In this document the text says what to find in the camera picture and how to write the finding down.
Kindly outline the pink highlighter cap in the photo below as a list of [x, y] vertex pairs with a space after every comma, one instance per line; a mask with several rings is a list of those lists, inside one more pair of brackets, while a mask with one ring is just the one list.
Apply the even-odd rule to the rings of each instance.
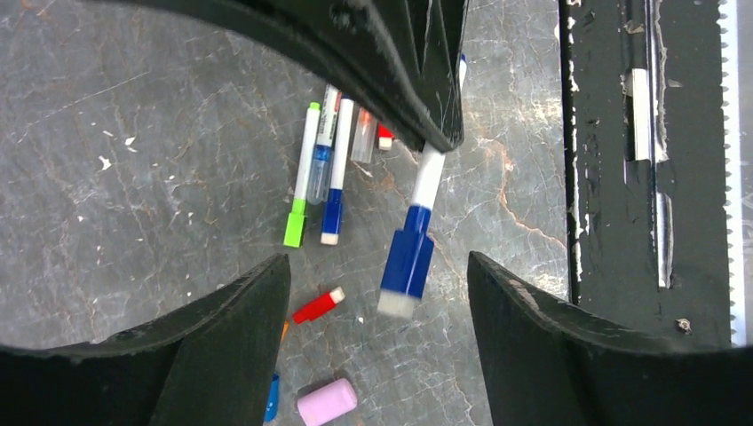
[[320, 426], [352, 412], [358, 397], [351, 383], [337, 379], [297, 401], [298, 413], [306, 426]]

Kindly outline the blue cap white marker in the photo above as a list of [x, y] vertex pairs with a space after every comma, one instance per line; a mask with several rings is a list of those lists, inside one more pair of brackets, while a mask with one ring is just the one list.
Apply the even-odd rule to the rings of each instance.
[[377, 311], [409, 319], [422, 300], [434, 241], [428, 235], [446, 155], [424, 145], [404, 225], [395, 231], [379, 289]]

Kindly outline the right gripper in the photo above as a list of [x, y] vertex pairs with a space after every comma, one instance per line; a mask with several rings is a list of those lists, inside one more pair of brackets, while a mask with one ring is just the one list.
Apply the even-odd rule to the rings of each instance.
[[413, 150], [464, 142], [465, 1], [145, 0], [278, 51], [366, 107]]

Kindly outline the small red marker cap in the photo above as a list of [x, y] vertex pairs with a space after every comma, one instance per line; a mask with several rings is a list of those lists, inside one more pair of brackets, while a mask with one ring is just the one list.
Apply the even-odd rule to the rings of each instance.
[[324, 314], [334, 310], [344, 300], [344, 290], [341, 287], [334, 288], [298, 309], [293, 314], [292, 319], [296, 324], [317, 320]]

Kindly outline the blue deli marker cap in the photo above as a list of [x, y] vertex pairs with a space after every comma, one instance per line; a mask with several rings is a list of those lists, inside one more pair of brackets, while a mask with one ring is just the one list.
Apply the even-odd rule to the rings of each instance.
[[264, 422], [271, 422], [276, 418], [278, 414], [279, 398], [280, 398], [280, 376], [278, 373], [274, 373], [273, 380], [271, 381], [270, 389], [268, 393]]

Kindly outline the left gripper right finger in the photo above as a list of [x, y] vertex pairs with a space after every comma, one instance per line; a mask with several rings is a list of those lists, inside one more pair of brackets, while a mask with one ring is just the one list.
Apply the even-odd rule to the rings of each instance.
[[495, 425], [749, 425], [752, 350], [631, 329], [468, 256]]

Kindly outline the green cap white marker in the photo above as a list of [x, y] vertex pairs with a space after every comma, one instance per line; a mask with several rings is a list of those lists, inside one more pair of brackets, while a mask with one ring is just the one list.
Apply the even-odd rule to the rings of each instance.
[[286, 247], [299, 248], [304, 237], [305, 210], [307, 205], [306, 197], [320, 116], [321, 105], [318, 102], [311, 102], [306, 110], [305, 127], [297, 167], [297, 179], [294, 188], [293, 202], [290, 213], [288, 214], [283, 239], [283, 245]]

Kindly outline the orange marker cap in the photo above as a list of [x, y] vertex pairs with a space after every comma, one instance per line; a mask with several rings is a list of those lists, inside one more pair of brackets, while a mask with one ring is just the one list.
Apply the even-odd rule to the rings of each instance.
[[285, 337], [286, 337], [286, 335], [288, 333], [288, 330], [289, 330], [289, 322], [285, 320], [283, 322], [283, 328], [282, 328], [282, 332], [281, 332], [281, 343], [285, 340]]

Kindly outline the clear cap blue pen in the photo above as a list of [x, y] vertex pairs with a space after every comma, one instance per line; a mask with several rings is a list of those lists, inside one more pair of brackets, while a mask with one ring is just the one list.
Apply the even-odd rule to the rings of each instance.
[[341, 91], [332, 84], [327, 84], [321, 106], [321, 116], [308, 181], [307, 200], [312, 205], [318, 205], [327, 198], [340, 97]]

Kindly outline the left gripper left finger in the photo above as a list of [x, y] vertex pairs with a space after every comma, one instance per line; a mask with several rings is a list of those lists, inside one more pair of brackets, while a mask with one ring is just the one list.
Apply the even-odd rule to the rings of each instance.
[[4, 425], [259, 425], [288, 311], [289, 259], [101, 343], [1, 350]]

